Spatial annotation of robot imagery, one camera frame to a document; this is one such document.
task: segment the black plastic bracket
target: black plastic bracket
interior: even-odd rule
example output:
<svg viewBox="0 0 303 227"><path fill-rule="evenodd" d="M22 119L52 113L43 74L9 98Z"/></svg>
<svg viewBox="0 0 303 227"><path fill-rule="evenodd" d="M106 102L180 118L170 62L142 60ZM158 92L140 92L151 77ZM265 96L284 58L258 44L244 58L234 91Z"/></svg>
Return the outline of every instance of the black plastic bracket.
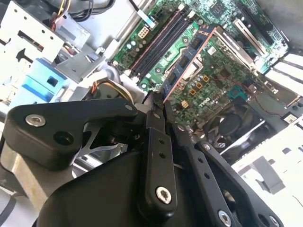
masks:
<svg viewBox="0 0 303 227"><path fill-rule="evenodd" d="M237 217L243 226L276 227L272 220L274 218L283 227L275 213L209 143L200 141L195 147L205 155L220 188L235 199Z"/></svg>
<svg viewBox="0 0 303 227"><path fill-rule="evenodd" d="M165 132L161 96L151 92L147 97L145 104L151 110L146 116L147 132L141 162L139 210L149 221L162 222L172 217L177 210L175 173L171 140Z"/></svg>
<svg viewBox="0 0 303 227"><path fill-rule="evenodd" d="M35 127L26 117L36 114L45 125ZM137 109L125 99L103 99L22 105L9 111L3 137L9 147L51 170L70 166L82 146L83 128L90 121L132 121Z"/></svg>
<svg viewBox="0 0 303 227"><path fill-rule="evenodd" d="M231 226L241 227L242 225L230 212L205 155L194 148L185 127L174 123L172 124L172 131L176 139L174 143L176 147L173 150L179 152L176 154L177 156L182 156L181 159L184 160L185 169L194 174L200 196L205 202L206 210L213 226L226 226L219 215L219 212L223 211L230 218Z"/></svg>

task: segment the black ram slot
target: black ram slot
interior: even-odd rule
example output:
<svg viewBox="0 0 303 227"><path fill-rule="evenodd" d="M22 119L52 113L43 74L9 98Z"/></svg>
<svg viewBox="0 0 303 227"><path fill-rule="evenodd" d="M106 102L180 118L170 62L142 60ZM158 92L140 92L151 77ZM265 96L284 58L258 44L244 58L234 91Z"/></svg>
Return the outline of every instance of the black ram slot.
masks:
<svg viewBox="0 0 303 227"><path fill-rule="evenodd" d="M254 15L250 12L250 10L240 2L237 2L237 5L243 16L251 23L253 27L257 29L258 33L266 41L266 43L272 45L274 43L273 39L264 30L264 26L262 26L258 21L254 19Z"/></svg>
<svg viewBox="0 0 303 227"><path fill-rule="evenodd" d="M141 75L146 75L161 59L162 56L169 50L169 48L175 43L175 41L184 33L184 31L187 29L187 27L192 23L191 20L186 20L184 23L180 24L180 27L178 28L178 32L171 35L167 38L167 40L164 40L164 45L156 47L159 51L156 55L145 65L145 67L142 67L142 71L140 72Z"/></svg>
<svg viewBox="0 0 303 227"><path fill-rule="evenodd" d="M175 32L176 25L185 18L184 12L177 12L167 23L167 25L156 35L151 44L145 49L138 60L131 66L131 70L136 71L139 65L146 57L149 57L151 52L154 53L154 47L163 41L170 33Z"/></svg>

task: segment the fan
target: fan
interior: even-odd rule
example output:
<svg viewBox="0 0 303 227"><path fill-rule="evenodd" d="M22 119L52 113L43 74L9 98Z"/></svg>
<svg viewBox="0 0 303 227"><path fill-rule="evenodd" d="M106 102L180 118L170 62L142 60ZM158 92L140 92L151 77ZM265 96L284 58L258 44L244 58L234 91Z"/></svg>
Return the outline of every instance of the fan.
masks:
<svg viewBox="0 0 303 227"><path fill-rule="evenodd" d="M254 132L250 131L261 122L257 112L244 99L237 97L209 120L203 126L203 131L208 142L220 153L243 136L245 138L241 139L241 143L237 142L237 145L247 144L243 142L253 139Z"/></svg>

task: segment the pcie slot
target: pcie slot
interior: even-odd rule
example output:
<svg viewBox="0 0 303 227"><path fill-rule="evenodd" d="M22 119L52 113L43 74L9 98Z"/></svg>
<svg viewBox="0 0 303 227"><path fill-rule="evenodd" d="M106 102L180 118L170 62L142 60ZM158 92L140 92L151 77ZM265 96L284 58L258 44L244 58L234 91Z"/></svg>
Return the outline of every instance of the pcie slot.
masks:
<svg viewBox="0 0 303 227"><path fill-rule="evenodd" d="M173 92L183 75L187 72L190 65L201 52L205 44L212 37L217 25L204 25L199 28L196 35L184 50L181 58L176 62L174 68L166 77L160 92L163 94L165 102Z"/></svg>
<svg viewBox="0 0 303 227"><path fill-rule="evenodd" d="M245 36L245 38L253 45L256 51L264 56L267 54L265 47L254 37L254 35L245 27L243 22L236 18L233 21L233 24L237 27L237 29Z"/></svg>
<svg viewBox="0 0 303 227"><path fill-rule="evenodd" d="M178 11L167 23L167 25L156 35L152 43L145 49L141 54L138 60L134 62L131 66L131 70L140 73L140 69L145 67L149 59L152 59L154 55L158 54L160 44L164 44L163 41L166 41L171 34L178 32L179 24L184 22L186 18L184 11Z"/></svg>
<svg viewBox="0 0 303 227"><path fill-rule="evenodd" d="M221 26L218 26L214 34L228 48L228 50L242 62L248 69L253 69L255 66L254 60L239 46L239 44L225 31Z"/></svg>
<svg viewBox="0 0 303 227"><path fill-rule="evenodd" d="M149 63L143 64L142 75L146 75L161 59L162 56L169 50L169 48L174 44L174 42L184 33L187 27L192 23L191 20L186 20L180 24L178 32L170 35L167 40L164 40L160 46L156 47L158 51L155 53L152 59L148 60Z"/></svg>
<svg viewBox="0 0 303 227"><path fill-rule="evenodd" d="M250 12L250 10L241 2L237 2L237 6L239 7L242 15L250 22L254 28L257 29L258 33L261 35L264 41L266 41L267 44L272 45L274 43L273 39L264 30L263 26L254 19L254 15Z"/></svg>

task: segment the red wire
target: red wire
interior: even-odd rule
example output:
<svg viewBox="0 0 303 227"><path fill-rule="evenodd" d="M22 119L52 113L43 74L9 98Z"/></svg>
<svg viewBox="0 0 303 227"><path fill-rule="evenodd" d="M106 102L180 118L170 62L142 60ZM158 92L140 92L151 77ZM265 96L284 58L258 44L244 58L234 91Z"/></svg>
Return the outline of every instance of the red wire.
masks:
<svg viewBox="0 0 303 227"><path fill-rule="evenodd" d="M228 79L229 81L233 82L234 84L239 85L241 88L245 88L245 89L246 89L249 93L251 93L251 95L255 98L255 100L256 100L257 104L260 106L260 108L261 108L264 112L266 112L267 114L269 114L269 115L277 115L277 116L279 116L279 117L282 117L282 115L280 115L280 114L278 114L278 113L269 112L269 111L267 111L266 109L264 109L263 106L261 105L261 103L257 100L257 97L255 96L255 94L254 94L248 87L246 87L245 85L243 85L243 84L241 84L241 83L239 83L239 82L236 82L236 81L234 81L234 80L232 80L232 79L226 78L226 77L224 77L224 76L222 76L222 78L223 78L223 79Z"/></svg>

